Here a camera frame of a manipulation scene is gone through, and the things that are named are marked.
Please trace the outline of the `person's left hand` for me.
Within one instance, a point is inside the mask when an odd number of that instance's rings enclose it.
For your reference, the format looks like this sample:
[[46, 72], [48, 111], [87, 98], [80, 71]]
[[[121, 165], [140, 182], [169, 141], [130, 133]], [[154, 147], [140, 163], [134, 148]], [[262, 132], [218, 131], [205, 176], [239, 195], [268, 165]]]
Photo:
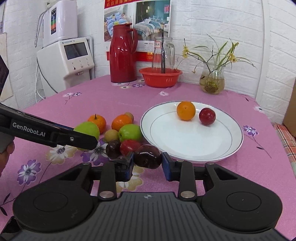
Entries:
[[12, 142], [7, 146], [6, 150], [2, 154], [0, 154], [0, 176], [4, 168], [6, 167], [6, 164], [9, 160], [10, 155], [14, 152], [14, 150], [15, 150], [15, 143]]

